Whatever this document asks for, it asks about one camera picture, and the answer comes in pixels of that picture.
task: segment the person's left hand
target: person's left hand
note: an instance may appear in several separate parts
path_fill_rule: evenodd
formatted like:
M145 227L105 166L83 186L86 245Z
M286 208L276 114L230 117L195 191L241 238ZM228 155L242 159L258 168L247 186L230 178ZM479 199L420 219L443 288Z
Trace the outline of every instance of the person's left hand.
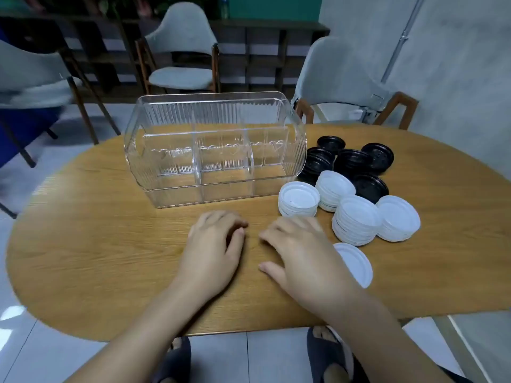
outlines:
M238 267L247 226L237 212L203 213L190 229L175 282L192 289L201 303L219 294Z

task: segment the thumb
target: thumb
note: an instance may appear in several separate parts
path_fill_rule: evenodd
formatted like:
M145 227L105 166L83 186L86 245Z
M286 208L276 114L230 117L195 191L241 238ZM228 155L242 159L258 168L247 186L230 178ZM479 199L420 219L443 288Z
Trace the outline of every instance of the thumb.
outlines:
M243 243L245 242L245 230L240 227L230 239L229 247L225 251L226 256L236 262L236 265L240 261L241 250L243 249Z
M283 267L273 262L263 262L259 264L259 270L268 274L273 280L278 283L282 289L287 292L287 278L286 271Z

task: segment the forearm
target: forearm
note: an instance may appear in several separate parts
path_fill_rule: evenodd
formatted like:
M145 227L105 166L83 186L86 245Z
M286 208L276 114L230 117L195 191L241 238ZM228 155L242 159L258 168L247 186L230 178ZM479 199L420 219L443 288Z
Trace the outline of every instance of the forearm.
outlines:
M377 299L352 296L329 324L348 343L372 383L451 382Z
M173 283L144 313L68 380L68 383L149 381L179 331L200 309L193 290Z

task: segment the wooden table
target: wooden table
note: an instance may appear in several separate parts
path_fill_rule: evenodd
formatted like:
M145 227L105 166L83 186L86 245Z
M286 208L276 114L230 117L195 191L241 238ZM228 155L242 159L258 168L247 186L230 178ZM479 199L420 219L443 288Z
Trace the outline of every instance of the wooden table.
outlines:
M511 183L447 145L377 126L310 125L348 147L382 142L395 153L382 175L390 193L416 207L421 229L408 241L376 238L369 291L397 318L511 306ZM81 154L48 177L14 225L7 270L29 312L66 334L107 341L176 273L188 229L202 212L246 217L246 250L232 286L189 327L190 334L308 326L319 321L258 271L279 261L258 232L277 218L277 196L155 209L128 171L122 137ZM337 242L331 213L318 209Z

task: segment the acrylic organizer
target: acrylic organizer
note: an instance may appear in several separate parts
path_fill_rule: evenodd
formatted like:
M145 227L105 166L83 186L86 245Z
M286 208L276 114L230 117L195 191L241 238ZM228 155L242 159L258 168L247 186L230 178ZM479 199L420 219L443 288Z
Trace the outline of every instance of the acrylic organizer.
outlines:
M279 92L143 96L124 140L157 208L278 194L306 150L305 127Z

